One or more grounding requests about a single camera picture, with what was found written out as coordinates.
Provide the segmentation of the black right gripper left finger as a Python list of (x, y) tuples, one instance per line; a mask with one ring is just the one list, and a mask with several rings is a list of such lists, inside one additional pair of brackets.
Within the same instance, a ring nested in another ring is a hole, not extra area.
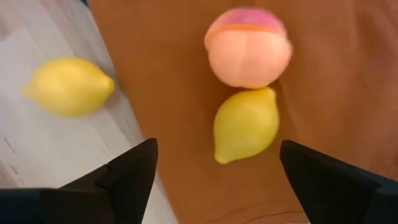
[(116, 224), (141, 224), (154, 184), (157, 161), (157, 140), (146, 139), (62, 189), (105, 190)]

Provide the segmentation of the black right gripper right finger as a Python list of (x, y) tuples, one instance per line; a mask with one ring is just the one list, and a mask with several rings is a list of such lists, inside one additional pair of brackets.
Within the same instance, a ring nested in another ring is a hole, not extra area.
[(310, 224), (362, 224), (379, 183), (291, 140), (282, 141), (279, 157)]

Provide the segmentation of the yellow toy lemon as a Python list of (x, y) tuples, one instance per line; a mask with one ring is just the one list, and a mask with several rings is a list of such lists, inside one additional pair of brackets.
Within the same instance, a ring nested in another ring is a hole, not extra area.
[(74, 118), (99, 110), (114, 90), (114, 80), (94, 63), (60, 58), (41, 65), (23, 93), (49, 113)]
[(215, 160), (227, 164), (261, 153), (275, 139), (279, 123), (276, 92), (272, 88), (232, 95), (215, 116)]

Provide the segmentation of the pink toy peach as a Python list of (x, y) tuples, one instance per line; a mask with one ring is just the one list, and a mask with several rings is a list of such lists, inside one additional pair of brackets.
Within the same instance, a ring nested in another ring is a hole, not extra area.
[(224, 12), (209, 27), (204, 44), (215, 75), (240, 88), (269, 85), (287, 68), (293, 53), (284, 23), (258, 7)]

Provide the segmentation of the orange cloth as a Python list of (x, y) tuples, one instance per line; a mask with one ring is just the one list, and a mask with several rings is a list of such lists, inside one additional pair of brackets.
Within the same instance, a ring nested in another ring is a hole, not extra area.
[[(291, 139), (398, 180), (398, 0), (88, 0), (179, 224), (307, 221), (279, 159)], [(279, 133), (263, 153), (221, 165), (212, 125), (234, 93), (203, 39), (223, 12), (271, 10), (294, 47), (272, 84)]]

